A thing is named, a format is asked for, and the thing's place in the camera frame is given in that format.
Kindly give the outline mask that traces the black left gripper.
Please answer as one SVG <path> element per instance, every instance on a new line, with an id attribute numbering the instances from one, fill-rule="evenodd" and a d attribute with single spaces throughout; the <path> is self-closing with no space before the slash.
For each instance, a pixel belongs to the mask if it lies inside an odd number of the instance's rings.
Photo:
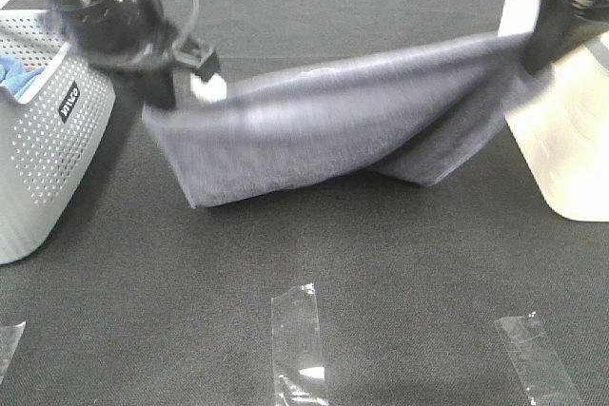
<path id="1" fill-rule="evenodd" d="M 174 22 L 161 0 L 51 0 L 62 35 L 98 68 L 145 73 L 140 78 L 145 105 L 176 107 L 172 72 L 186 68 L 207 82 L 219 72 L 215 47 L 193 35 L 200 1 Z"/>

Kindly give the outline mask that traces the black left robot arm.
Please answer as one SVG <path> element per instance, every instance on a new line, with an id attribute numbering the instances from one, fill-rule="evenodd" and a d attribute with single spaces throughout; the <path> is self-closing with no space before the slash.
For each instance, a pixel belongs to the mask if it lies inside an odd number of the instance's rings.
<path id="1" fill-rule="evenodd" d="M 194 36 L 200 1 L 181 20 L 162 0 L 49 0 L 52 24 L 82 58 L 142 102 L 176 106 L 179 90 L 206 104 L 224 100 L 227 83 L 215 47 Z"/>

